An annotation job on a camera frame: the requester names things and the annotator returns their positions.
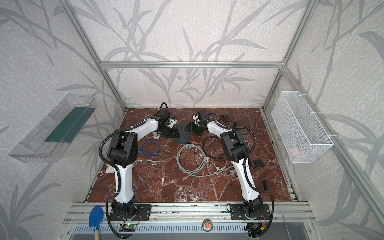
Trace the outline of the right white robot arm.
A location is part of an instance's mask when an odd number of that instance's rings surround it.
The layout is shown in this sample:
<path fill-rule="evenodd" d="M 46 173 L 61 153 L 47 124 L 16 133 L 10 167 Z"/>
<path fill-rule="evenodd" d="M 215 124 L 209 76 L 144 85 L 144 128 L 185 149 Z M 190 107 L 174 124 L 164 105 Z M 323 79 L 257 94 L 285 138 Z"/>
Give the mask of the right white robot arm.
<path fill-rule="evenodd" d="M 207 113 L 206 110 L 199 111 L 193 116 L 189 129 L 196 135 L 202 135 L 204 131 L 207 131 L 221 139 L 224 155 L 233 164 L 241 185 L 245 216 L 250 220 L 264 216 L 267 220 L 272 221 L 274 200 L 271 200 L 271 209 L 263 203 L 260 195 L 262 191 L 256 188 L 249 166 L 249 156 L 256 147 L 255 133 L 238 122 L 225 126 L 219 122 L 217 114 Z M 254 144 L 250 149 L 247 148 L 242 130 L 250 132 L 254 137 Z"/>

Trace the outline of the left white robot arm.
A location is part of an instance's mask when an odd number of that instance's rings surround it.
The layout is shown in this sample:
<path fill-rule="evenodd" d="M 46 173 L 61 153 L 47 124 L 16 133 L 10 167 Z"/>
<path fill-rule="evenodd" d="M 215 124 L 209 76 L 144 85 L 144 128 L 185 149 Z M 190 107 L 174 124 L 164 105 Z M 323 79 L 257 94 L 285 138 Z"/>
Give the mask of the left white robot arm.
<path fill-rule="evenodd" d="M 141 123 L 123 130 L 115 130 L 100 144 L 99 156 L 115 170 L 116 193 L 112 197 L 111 218 L 131 219 L 138 211 L 133 191 L 133 166 L 138 157 L 138 141 L 153 132 L 166 138 L 177 138 L 178 130 L 168 108 L 158 109 Z"/>

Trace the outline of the dark grey network switch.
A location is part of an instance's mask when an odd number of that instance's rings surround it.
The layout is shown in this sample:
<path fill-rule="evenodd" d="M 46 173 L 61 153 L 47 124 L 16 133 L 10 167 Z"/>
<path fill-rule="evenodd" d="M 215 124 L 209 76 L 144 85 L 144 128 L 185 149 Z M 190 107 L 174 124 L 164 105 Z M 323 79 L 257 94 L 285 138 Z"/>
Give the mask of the dark grey network switch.
<path fill-rule="evenodd" d="M 176 145 L 185 145 L 190 143 L 190 132 L 188 130 L 188 125 L 186 124 L 177 124 L 177 130 L 179 133 L 178 138 L 174 138 Z"/>

